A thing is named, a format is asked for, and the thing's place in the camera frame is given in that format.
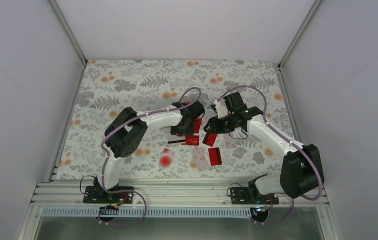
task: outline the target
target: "red block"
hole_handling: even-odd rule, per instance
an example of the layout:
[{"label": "red block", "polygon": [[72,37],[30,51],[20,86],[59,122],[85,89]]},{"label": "red block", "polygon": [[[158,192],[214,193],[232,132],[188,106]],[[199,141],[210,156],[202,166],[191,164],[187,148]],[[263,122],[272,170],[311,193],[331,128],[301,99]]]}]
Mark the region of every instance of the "red block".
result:
[{"label": "red block", "polygon": [[220,149],[218,147],[213,147],[208,149],[209,162],[211,166],[222,165]]}]

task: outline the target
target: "gray leaf print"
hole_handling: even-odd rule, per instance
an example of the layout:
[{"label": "gray leaf print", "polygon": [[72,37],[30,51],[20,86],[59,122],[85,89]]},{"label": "gray leaf print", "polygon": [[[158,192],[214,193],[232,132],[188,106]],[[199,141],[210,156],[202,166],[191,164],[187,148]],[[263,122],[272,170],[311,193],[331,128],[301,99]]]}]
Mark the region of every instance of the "gray leaf print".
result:
[{"label": "gray leaf print", "polygon": [[199,79],[201,80],[201,82],[203,83],[205,81],[205,79],[207,78],[207,73],[205,71],[201,71],[199,69],[196,69],[192,76],[190,76],[190,79],[192,80],[196,80],[196,79]]},{"label": "gray leaf print", "polygon": [[265,78],[262,76],[261,78],[262,79],[255,77],[251,83],[251,86],[259,88],[260,90],[268,90],[271,86],[274,86],[276,84],[270,77]]},{"label": "gray leaf print", "polygon": [[247,152],[248,151],[246,149],[238,147],[233,151],[232,156],[238,159],[242,159],[243,155],[245,155],[245,153]]},{"label": "gray leaf print", "polygon": [[163,75],[161,77],[156,75],[147,77],[145,80],[143,80],[140,86],[148,88],[158,88],[160,85],[165,83],[168,83],[168,81]]},{"label": "gray leaf print", "polygon": [[[223,85],[226,86],[226,89],[228,90],[228,89],[240,86],[240,83],[235,82],[235,81],[226,80],[226,81],[224,81]],[[238,92],[244,92],[244,91],[246,91],[246,89],[247,88],[243,87],[243,88],[239,88],[237,91]]]},{"label": "gray leaf print", "polygon": [[80,107],[87,107],[90,105],[90,99],[93,99],[95,94],[92,91],[83,91],[78,93],[78,105]]},{"label": "gray leaf print", "polygon": [[120,102],[116,96],[113,98],[111,96],[100,96],[100,98],[97,98],[90,107],[92,109],[109,110],[111,107],[116,107],[119,103]]},{"label": "gray leaf print", "polygon": [[256,161],[258,164],[264,164],[265,158],[260,151],[257,151],[254,153],[252,160]]},{"label": "gray leaf print", "polygon": [[124,79],[117,79],[115,80],[114,84],[116,85],[114,87],[115,91],[131,91],[136,89],[136,85],[134,83],[131,83],[130,81],[126,81]]},{"label": "gray leaf print", "polygon": [[125,158],[124,164],[130,164],[131,160],[133,160],[133,157],[131,157],[131,155],[130,155],[130,156],[128,156],[128,157]]},{"label": "gray leaf print", "polygon": [[95,80],[100,76],[100,70],[89,68],[85,73],[83,79],[90,77],[91,80]]}]

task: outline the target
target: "red object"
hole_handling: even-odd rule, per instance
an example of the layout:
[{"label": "red object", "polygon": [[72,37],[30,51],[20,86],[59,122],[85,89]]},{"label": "red object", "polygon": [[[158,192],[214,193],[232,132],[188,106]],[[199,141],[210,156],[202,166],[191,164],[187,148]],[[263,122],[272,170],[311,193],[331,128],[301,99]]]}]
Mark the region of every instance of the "red object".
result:
[{"label": "red object", "polygon": [[217,138],[217,134],[207,132],[205,134],[205,137],[203,138],[202,143],[212,147],[212,146],[214,146],[216,138]]},{"label": "red object", "polygon": [[195,120],[195,124],[193,126],[193,132],[198,134],[199,133],[199,130],[201,129],[201,123],[202,123],[202,119],[200,118],[197,118]]},{"label": "red object", "polygon": [[168,167],[169,165],[171,165],[171,158],[169,156],[162,156],[159,159],[159,164],[163,167]]},{"label": "red object", "polygon": [[218,147],[213,147],[208,149],[209,162],[211,166],[222,165],[220,149]]},{"label": "red object", "polygon": [[186,136],[186,142],[182,145],[199,146],[199,136]]}]

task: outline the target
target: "floral tablecloth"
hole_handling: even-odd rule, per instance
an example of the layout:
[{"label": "floral tablecloth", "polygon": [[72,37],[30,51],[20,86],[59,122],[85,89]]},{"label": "floral tablecloth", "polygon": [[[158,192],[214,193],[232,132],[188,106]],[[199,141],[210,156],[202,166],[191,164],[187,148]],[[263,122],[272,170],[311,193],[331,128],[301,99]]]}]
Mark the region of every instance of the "floral tablecloth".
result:
[{"label": "floral tablecloth", "polygon": [[[177,102],[189,87],[203,90],[200,101],[205,107],[203,126],[215,115],[211,102],[227,89],[237,85],[252,85],[267,97],[267,116],[280,129],[293,136],[286,106],[273,64],[268,61],[242,60],[90,60],[77,95],[72,122],[65,142],[59,179],[80,179],[101,171],[105,153],[100,148],[106,127],[125,107],[136,111],[149,111]],[[241,89],[248,107],[263,107],[261,96]],[[197,92],[188,94],[195,99]],[[214,147],[219,147],[222,165],[199,172],[190,164],[193,146],[167,144],[169,128],[149,130],[139,148],[122,162],[121,178],[213,178],[258,176],[279,172],[281,159],[260,139],[249,135],[236,140],[237,147],[226,149],[219,135]],[[175,151],[169,167],[159,165],[164,148]]]}]

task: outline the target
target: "orange dot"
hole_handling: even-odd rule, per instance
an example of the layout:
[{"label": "orange dot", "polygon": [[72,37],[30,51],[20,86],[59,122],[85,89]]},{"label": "orange dot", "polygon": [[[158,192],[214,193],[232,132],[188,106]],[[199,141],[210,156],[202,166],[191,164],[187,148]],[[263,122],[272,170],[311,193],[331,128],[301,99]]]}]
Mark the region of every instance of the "orange dot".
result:
[{"label": "orange dot", "polygon": [[70,159],[67,159],[64,161],[64,165],[65,166],[69,166],[71,164],[71,160]]},{"label": "orange dot", "polygon": [[170,97],[171,97],[171,94],[167,91],[162,94],[163,99],[169,99]]},{"label": "orange dot", "polygon": [[269,149],[269,148],[266,148],[266,149],[264,150],[264,153],[265,153],[266,156],[269,156],[269,157],[271,157],[271,156],[274,155],[273,150],[271,150],[271,149]]},{"label": "orange dot", "polygon": [[141,149],[141,148],[136,149],[136,151],[134,152],[134,155],[136,155],[136,156],[143,155],[143,149]]},{"label": "orange dot", "polygon": [[276,99],[276,100],[282,100],[283,99],[283,96],[280,94],[280,93],[276,93],[275,95],[274,95],[274,98]]},{"label": "orange dot", "polygon": [[110,111],[109,112],[109,116],[111,117],[111,118],[115,118],[116,116],[118,116],[118,112],[117,111]]}]

